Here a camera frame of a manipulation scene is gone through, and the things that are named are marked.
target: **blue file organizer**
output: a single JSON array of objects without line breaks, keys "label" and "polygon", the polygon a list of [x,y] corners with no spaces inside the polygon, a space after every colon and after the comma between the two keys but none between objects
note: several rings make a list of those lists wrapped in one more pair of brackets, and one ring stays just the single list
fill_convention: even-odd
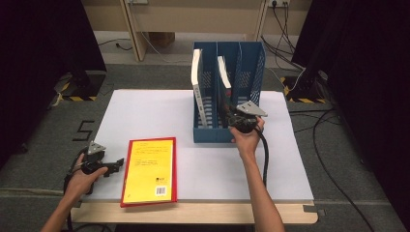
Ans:
[{"label": "blue file organizer", "polygon": [[259,105],[265,50],[261,42],[195,42],[193,49],[202,49],[204,108],[208,128],[204,128],[193,98],[193,141],[195,143],[230,143],[229,129],[223,128],[218,115],[217,94],[220,84],[218,56],[224,56],[226,71],[232,87],[234,105],[252,101]]}]

